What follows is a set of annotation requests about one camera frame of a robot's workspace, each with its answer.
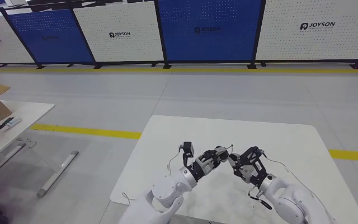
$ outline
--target cable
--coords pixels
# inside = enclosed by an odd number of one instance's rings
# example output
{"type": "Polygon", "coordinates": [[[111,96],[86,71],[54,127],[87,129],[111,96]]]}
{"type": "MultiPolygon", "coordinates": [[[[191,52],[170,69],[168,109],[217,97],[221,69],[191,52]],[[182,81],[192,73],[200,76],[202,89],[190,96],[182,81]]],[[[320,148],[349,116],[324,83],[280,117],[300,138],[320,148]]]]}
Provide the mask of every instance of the cable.
{"type": "Polygon", "coordinates": [[[226,149],[228,150],[229,148],[231,148],[231,154],[232,154],[234,151],[234,146],[231,144],[231,146],[227,147],[226,149]]]}
{"type": "Polygon", "coordinates": [[[128,200],[129,205],[130,205],[130,201],[131,201],[131,200],[135,200],[135,199],[128,198],[127,194],[124,193],[124,192],[122,192],[122,196],[123,196],[125,199],[128,200]]]}
{"type": "Polygon", "coordinates": [[[276,162],[276,163],[278,163],[278,164],[283,165],[287,172],[291,173],[292,176],[294,176],[294,177],[297,179],[298,182],[300,182],[309,192],[311,192],[311,194],[313,194],[313,195],[318,199],[318,201],[319,201],[320,204],[323,206],[323,208],[324,208],[324,210],[326,211],[326,213],[327,213],[331,218],[333,218],[333,217],[331,216],[331,214],[329,213],[329,211],[327,210],[326,206],[324,206],[324,204],[323,204],[322,201],[320,200],[320,198],[319,198],[313,191],[311,191],[306,185],[304,185],[304,183],[302,183],[302,182],[300,181],[300,179],[298,179],[298,177],[297,177],[291,170],[289,170],[288,167],[287,167],[283,162],[271,160],[271,159],[269,159],[269,158],[265,155],[265,153],[262,153],[262,154],[263,154],[263,156],[264,156],[267,160],[269,160],[269,161],[271,161],[271,162],[276,162]]]}
{"type": "Polygon", "coordinates": [[[174,159],[179,155],[179,153],[180,153],[180,148],[179,148],[179,150],[178,150],[178,154],[176,154],[175,157],[173,157],[173,158],[171,158],[171,159],[169,160],[169,163],[168,163],[168,165],[167,165],[167,169],[169,170],[169,176],[172,175],[172,171],[171,171],[171,169],[170,169],[170,162],[171,162],[172,160],[174,160],[174,159]]]}

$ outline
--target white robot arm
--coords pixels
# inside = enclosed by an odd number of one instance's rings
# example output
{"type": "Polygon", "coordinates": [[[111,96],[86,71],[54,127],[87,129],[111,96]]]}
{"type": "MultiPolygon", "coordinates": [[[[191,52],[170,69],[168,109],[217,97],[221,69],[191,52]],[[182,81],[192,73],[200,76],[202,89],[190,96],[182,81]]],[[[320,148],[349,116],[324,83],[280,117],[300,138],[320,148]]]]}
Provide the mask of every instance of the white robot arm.
{"type": "Polygon", "coordinates": [[[226,148],[217,146],[207,150],[187,165],[187,159],[194,157],[191,142],[180,145],[183,149],[184,167],[171,176],[153,184],[152,188],[141,194],[124,212],[119,224],[167,224],[183,203],[183,194],[190,192],[197,182],[228,159],[226,148]],[[160,212],[153,207],[153,199],[168,208],[160,212]]]}
{"type": "Polygon", "coordinates": [[[260,156],[265,155],[257,147],[249,148],[244,154],[232,153],[229,163],[234,169],[234,175],[245,182],[255,185],[259,192],[256,197],[266,208],[272,207],[259,197],[264,195],[271,202],[277,214],[290,224],[332,224],[335,220],[329,215],[324,205],[306,187],[298,184],[289,184],[284,180],[268,174],[263,166],[260,156]],[[284,191],[276,196],[279,189],[284,191]]]}

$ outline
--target white cable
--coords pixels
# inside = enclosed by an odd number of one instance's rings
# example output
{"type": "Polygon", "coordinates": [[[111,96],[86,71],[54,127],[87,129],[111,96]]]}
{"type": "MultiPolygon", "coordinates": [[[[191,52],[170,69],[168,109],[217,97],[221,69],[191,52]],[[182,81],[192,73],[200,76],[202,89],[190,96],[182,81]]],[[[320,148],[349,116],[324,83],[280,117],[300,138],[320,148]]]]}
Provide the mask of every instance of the white cable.
{"type": "Polygon", "coordinates": [[[324,206],[324,204],[323,204],[322,201],[320,200],[320,198],[319,198],[313,191],[311,191],[306,185],[304,185],[304,183],[302,183],[302,182],[300,181],[300,179],[298,179],[298,177],[297,177],[291,170],[289,170],[288,167],[287,167],[283,162],[271,160],[271,159],[269,159],[267,156],[265,156],[265,157],[267,158],[267,160],[269,160],[269,161],[271,161],[271,162],[276,162],[276,163],[278,163],[278,164],[283,165],[287,172],[291,173],[292,176],[294,176],[294,177],[297,179],[298,182],[300,182],[309,192],[311,192],[311,194],[313,194],[313,195],[318,199],[318,201],[320,202],[320,204],[323,206],[324,210],[326,210],[326,213],[327,213],[331,218],[333,218],[333,217],[331,216],[331,214],[329,213],[329,211],[327,210],[326,206],[324,206]]]}
{"type": "Polygon", "coordinates": [[[179,155],[179,153],[180,153],[180,148],[179,148],[179,150],[178,150],[178,153],[175,155],[175,157],[173,157],[173,158],[171,158],[171,159],[169,160],[169,163],[168,163],[168,165],[167,165],[167,169],[169,170],[169,176],[172,175],[172,171],[171,171],[171,169],[170,169],[170,162],[171,162],[172,160],[174,160],[174,159],[179,155]]]}
{"type": "Polygon", "coordinates": [[[130,201],[131,201],[131,200],[135,200],[135,199],[128,198],[127,194],[124,193],[124,192],[122,192],[122,196],[123,196],[125,199],[128,200],[129,205],[130,205],[130,201]]]}

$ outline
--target white desk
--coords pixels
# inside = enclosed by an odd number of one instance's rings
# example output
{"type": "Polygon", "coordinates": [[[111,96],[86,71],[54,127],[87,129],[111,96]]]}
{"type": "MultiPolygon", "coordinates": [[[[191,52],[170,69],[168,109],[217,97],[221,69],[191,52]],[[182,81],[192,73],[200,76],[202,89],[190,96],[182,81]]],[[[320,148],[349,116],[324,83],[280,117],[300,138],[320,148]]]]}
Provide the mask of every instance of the white desk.
{"type": "MultiPolygon", "coordinates": [[[[13,128],[5,131],[4,133],[0,133],[0,152],[2,152],[5,148],[7,148],[11,143],[13,143],[22,132],[24,132],[27,128],[33,125],[36,121],[42,118],[48,111],[50,111],[55,105],[54,104],[41,104],[36,102],[16,102],[16,101],[4,101],[3,102],[9,109],[12,111],[12,116],[18,116],[22,119],[21,122],[16,124],[13,128]]],[[[1,120],[0,124],[2,124],[7,118],[1,120]]],[[[29,144],[29,149],[36,145],[34,141],[27,140],[26,142],[29,144]]],[[[3,155],[0,153],[0,166],[5,164],[13,155],[16,154],[23,147],[23,143],[20,143],[19,146],[16,146],[12,151],[8,154],[3,155]]],[[[60,174],[64,171],[64,169],[69,165],[69,163],[73,160],[73,158],[78,154],[77,151],[73,151],[70,156],[64,161],[63,164],[56,164],[51,158],[48,158],[45,155],[40,155],[36,153],[46,164],[48,164],[53,170],[53,176],[46,182],[46,184],[40,189],[37,196],[42,198],[47,190],[52,186],[52,184],[56,181],[56,179],[60,176],[60,174]]]]}
{"type": "MultiPolygon", "coordinates": [[[[258,146],[269,158],[285,163],[320,197],[338,223],[358,223],[358,206],[319,134],[310,125],[152,116],[119,177],[111,200],[128,204],[122,192],[136,198],[156,180],[168,175],[168,161],[184,141],[193,142],[194,157],[217,145],[233,144],[237,153],[258,146]]],[[[297,183],[281,165],[265,158],[262,162],[267,172],[297,183]]],[[[182,166],[182,156],[171,163],[172,171],[182,166]]],[[[177,214],[227,224],[286,224],[276,212],[247,197],[251,187],[233,175],[228,163],[221,164],[203,177],[192,192],[185,194],[177,214]]]]}

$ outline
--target pegboard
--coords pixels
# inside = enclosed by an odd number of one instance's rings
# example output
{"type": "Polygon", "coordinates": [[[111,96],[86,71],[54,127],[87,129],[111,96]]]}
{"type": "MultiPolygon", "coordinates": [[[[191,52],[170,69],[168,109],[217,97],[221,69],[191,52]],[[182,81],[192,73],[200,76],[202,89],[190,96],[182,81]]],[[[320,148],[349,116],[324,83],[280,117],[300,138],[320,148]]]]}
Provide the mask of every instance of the pegboard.
{"type": "Polygon", "coordinates": [[[159,0],[168,60],[251,60],[261,0],[159,0]]]}
{"type": "Polygon", "coordinates": [[[0,16],[0,63],[33,63],[10,25],[0,16]]]}
{"type": "Polygon", "coordinates": [[[163,60],[154,2],[74,9],[97,62],[163,60]]]}
{"type": "Polygon", "coordinates": [[[256,59],[357,59],[357,9],[357,0],[267,0],[256,59]]]}
{"type": "Polygon", "coordinates": [[[70,10],[9,15],[39,63],[92,62],[70,10]]]}

